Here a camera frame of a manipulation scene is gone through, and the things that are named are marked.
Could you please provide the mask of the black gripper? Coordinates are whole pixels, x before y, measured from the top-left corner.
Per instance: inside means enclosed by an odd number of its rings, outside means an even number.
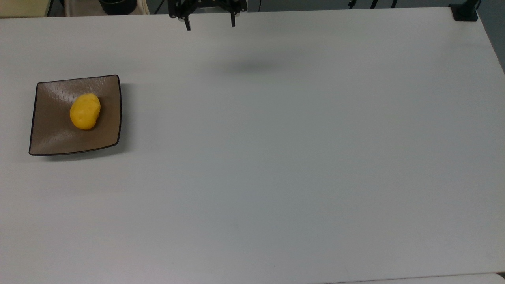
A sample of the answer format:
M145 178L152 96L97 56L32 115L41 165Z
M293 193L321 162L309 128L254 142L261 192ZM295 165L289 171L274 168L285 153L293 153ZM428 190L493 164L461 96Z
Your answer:
M248 11L247 0L168 0L167 5L170 17L183 19L187 31L191 31L188 17L197 9L218 7L229 12L232 27L236 27L237 14Z

